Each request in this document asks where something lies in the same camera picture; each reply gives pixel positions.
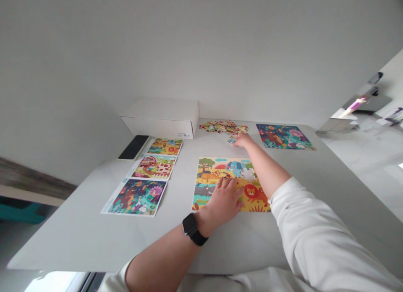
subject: black phone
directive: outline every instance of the black phone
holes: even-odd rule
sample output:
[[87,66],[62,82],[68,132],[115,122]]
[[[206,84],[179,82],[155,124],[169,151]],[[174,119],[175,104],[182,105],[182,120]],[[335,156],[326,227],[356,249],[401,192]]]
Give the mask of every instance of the black phone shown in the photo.
[[144,144],[148,141],[149,136],[135,136],[133,141],[126,147],[122,154],[118,157],[119,160],[133,160]]

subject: watch face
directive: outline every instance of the watch face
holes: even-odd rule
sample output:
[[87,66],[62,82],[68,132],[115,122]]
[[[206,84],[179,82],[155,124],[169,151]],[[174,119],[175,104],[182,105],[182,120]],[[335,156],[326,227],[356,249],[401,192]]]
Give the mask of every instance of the watch face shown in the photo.
[[188,235],[193,229],[196,228],[196,219],[193,213],[189,214],[182,222],[183,230],[186,235]]

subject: box label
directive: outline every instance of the box label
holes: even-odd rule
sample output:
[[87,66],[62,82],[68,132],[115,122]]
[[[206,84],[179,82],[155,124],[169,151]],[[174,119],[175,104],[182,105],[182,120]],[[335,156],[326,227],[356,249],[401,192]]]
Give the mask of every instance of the box label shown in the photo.
[[178,138],[181,138],[181,139],[190,139],[190,138],[191,138],[191,135],[178,132]]

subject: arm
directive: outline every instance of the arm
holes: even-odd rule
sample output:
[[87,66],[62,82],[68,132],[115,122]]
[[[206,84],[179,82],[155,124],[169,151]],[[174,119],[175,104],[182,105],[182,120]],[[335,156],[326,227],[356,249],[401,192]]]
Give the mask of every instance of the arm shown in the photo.
[[403,289],[333,210],[291,178],[249,135],[239,135],[234,145],[245,147],[251,157],[297,277],[319,291]]
[[291,175],[256,144],[249,134],[240,133],[233,145],[244,147],[248,152],[253,168],[268,199],[291,178]]
[[[216,228],[232,219],[242,207],[243,203],[237,201],[243,190],[238,188],[234,192],[237,182],[236,179],[224,181],[221,178],[210,201],[195,213],[197,228],[204,237],[209,237]],[[184,234],[180,224],[130,262],[126,286],[130,291],[176,291],[199,250],[200,247]],[[124,291],[121,289],[124,280],[116,276],[108,279],[105,285],[107,291]]]

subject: white cardboard box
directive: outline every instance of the white cardboard box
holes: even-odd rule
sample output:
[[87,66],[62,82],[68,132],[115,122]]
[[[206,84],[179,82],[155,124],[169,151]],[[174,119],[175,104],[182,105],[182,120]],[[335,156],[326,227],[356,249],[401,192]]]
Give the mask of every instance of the white cardboard box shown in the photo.
[[199,121],[199,102],[144,97],[120,118],[133,135],[193,139]]

